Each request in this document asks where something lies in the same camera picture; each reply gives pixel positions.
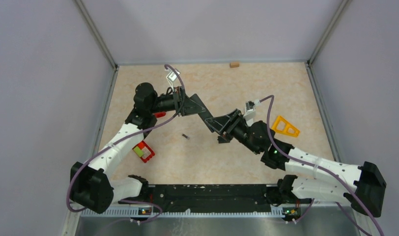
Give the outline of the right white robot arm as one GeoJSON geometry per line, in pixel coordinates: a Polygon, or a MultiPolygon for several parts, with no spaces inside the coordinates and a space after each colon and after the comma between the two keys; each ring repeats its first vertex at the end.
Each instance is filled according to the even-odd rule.
{"type": "Polygon", "coordinates": [[[279,180],[279,195],[286,203],[295,199],[318,199],[346,203],[364,215],[366,210],[381,216],[386,181],[379,168],[371,163],[345,164],[311,155],[291,144],[275,139],[275,132],[263,121],[248,125],[241,111],[224,116],[201,116],[210,131],[224,141],[236,139],[271,169],[290,172],[279,180]]]}

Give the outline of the black battery cover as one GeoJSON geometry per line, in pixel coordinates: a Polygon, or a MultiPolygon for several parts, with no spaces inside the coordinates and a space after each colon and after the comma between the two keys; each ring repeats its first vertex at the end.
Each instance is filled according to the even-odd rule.
{"type": "Polygon", "coordinates": [[[217,140],[218,140],[218,143],[219,143],[219,144],[225,144],[225,143],[227,143],[227,141],[226,141],[224,138],[220,137],[220,136],[217,138],[217,140]]]}

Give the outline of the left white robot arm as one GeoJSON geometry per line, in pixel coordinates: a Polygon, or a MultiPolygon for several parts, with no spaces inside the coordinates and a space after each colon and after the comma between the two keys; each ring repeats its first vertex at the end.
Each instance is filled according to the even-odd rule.
{"type": "Polygon", "coordinates": [[[149,133],[158,128],[156,113],[175,111],[176,116],[204,115],[207,112],[197,94],[186,95],[183,87],[171,94],[158,95],[150,83],[141,83],[135,89],[134,107],[118,133],[94,157],[85,163],[76,162],[70,173],[67,206],[76,202],[96,213],[103,213],[111,203],[132,198],[136,203],[148,199],[147,181],[128,176],[111,180],[116,168],[128,153],[149,133]]]}

